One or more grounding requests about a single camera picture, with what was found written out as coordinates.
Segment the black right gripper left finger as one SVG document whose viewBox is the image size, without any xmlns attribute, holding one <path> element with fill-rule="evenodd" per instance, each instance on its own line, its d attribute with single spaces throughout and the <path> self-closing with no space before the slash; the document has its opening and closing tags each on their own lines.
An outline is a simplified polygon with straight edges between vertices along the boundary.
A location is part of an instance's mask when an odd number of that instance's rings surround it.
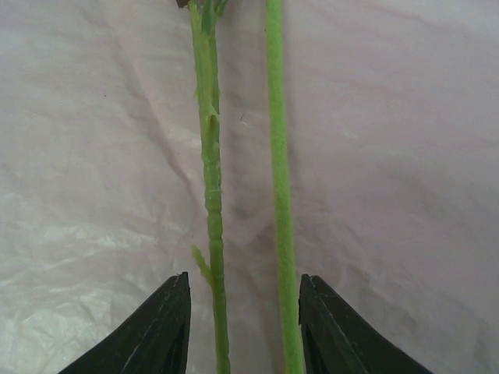
<svg viewBox="0 0 499 374">
<path fill-rule="evenodd" d="M 184 374 L 191 295 L 187 272 L 168 278 L 102 342 L 61 374 Z"/>
</svg>

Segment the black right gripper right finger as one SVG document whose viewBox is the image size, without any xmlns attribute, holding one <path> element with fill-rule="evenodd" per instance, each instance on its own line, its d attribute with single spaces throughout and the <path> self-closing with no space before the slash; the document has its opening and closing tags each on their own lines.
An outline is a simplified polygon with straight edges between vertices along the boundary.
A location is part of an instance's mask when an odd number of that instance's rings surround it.
<svg viewBox="0 0 499 374">
<path fill-rule="evenodd" d="M 299 324 L 308 373 L 430 374 L 317 275 L 301 276 Z"/>
</svg>

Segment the pink wrapping paper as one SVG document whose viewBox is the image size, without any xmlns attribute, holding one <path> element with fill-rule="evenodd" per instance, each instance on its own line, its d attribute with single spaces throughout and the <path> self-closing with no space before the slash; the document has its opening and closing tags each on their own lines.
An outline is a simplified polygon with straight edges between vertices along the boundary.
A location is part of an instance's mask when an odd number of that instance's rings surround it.
<svg viewBox="0 0 499 374">
<path fill-rule="evenodd" d="M 218 23 L 234 373 L 284 370 L 262 1 Z M 296 268 L 435 373 L 498 370 L 498 4 L 286 1 Z M 189 13 L 1 4 L 1 370 L 57 373 L 189 273 L 213 373 Z"/>
</svg>

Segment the pink double rose stem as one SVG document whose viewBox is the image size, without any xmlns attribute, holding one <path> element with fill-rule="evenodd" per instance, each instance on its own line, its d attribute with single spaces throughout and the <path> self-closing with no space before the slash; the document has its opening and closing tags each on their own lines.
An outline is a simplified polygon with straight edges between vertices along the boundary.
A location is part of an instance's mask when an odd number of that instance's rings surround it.
<svg viewBox="0 0 499 374">
<path fill-rule="evenodd" d="M 216 372 L 229 374 L 227 300 L 221 203 L 220 88 L 216 24 L 225 1 L 177 1 L 188 9 L 196 73 L 195 98 L 199 108 L 200 156 L 203 163 L 204 206 L 207 212 L 209 259 L 196 246 L 192 254 L 212 293 Z"/>
</svg>

